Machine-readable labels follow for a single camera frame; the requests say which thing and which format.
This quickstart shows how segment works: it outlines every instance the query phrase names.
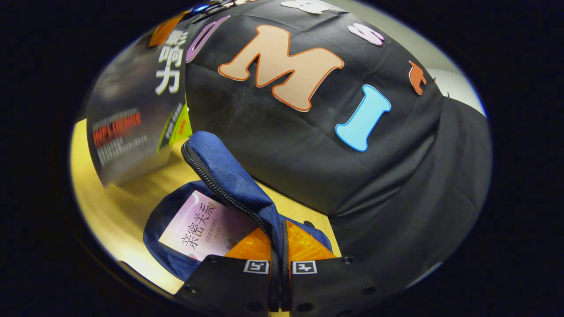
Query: book cover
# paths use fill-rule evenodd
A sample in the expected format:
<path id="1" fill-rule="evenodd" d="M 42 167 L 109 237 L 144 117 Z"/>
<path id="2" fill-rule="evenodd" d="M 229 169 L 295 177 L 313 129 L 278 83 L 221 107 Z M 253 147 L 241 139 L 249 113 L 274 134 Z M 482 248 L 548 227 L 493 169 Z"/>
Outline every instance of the book cover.
<path id="1" fill-rule="evenodd" d="M 245 214 L 194 191 L 158 242 L 195 261 L 225 256 L 258 225 Z"/>

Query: book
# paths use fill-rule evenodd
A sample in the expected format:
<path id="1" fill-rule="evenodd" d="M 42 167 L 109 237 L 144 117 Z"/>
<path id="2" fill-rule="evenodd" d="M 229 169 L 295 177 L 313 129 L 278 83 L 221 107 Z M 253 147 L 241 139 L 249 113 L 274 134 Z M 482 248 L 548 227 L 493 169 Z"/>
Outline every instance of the book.
<path id="1" fill-rule="evenodd" d="M 210 254 L 225 256 L 258 225 L 247 215 L 194 191 L 158 242 L 201 262 Z"/>

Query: black background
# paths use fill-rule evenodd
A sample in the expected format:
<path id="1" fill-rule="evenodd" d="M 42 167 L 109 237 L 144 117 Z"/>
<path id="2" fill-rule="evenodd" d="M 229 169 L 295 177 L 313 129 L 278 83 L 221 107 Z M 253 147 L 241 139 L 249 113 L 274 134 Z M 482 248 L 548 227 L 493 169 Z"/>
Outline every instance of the black background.
<path id="1" fill-rule="evenodd" d="M 9 266 L 2 315 L 186 315 L 149 302 L 103 268 L 121 274 L 97 255 L 100 250 L 80 226 L 67 150 L 98 72 L 138 35 L 190 4 L 24 1 L 4 9 L 3 50 L 13 87 L 5 92 L 3 140 L 13 144 L 3 155 L 9 159 L 3 164 Z M 556 297 L 562 280 L 562 233 L 557 232 L 562 206 L 549 200 L 562 187 L 556 142 L 563 105 L 558 98 L 563 46 L 557 32 L 562 2 L 377 5 L 468 72 L 491 121 L 495 162 L 489 198 L 463 245 L 435 273 L 370 315 L 562 315 Z"/>

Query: white chinese characters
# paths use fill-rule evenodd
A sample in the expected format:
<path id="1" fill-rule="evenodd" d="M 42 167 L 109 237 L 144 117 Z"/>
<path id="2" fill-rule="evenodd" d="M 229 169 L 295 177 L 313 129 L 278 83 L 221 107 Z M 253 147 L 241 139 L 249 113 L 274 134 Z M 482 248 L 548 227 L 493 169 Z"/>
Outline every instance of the white chinese characters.
<path id="1" fill-rule="evenodd" d="M 178 92 L 180 85 L 180 70 L 170 69 L 172 66 L 179 68 L 182 65 L 182 56 L 184 50 L 180 45 L 186 43 L 188 32 L 174 30 L 170 33 L 165 45 L 162 47 L 161 54 L 158 57 L 158 62 L 166 61 L 166 66 L 163 71 L 157 71 L 156 78 L 162 78 L 161 83 L 155 88 L 155 93 L 161 95 L 168 86 L 169 92 L 175 94 Z M 174 79 L 174 83 L 169 86 L 170 79 Z"/>

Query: orange letter m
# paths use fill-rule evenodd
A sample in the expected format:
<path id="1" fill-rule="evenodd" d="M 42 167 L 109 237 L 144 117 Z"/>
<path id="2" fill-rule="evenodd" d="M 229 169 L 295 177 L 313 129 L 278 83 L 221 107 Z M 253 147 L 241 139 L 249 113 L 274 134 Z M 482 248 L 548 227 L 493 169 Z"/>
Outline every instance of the orange letter m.
<path id="1" fill-rule="evenodd" d="M 256 30 L 258 34 L 253 40 L 230 63 L 219 66 L 218 72 L 227 78 L 245 81 L 250 77 L 250 64 L 258 57 L 257 87 L 292 73 L 284 83 L 272 88 L 272 94 L 298 111 L 309 111 L 315 90 L 332 70 L 342 68 L 345 63 L 320 47 L 290 56 L 290 32 L 271 25 L 259 25 Z"/>

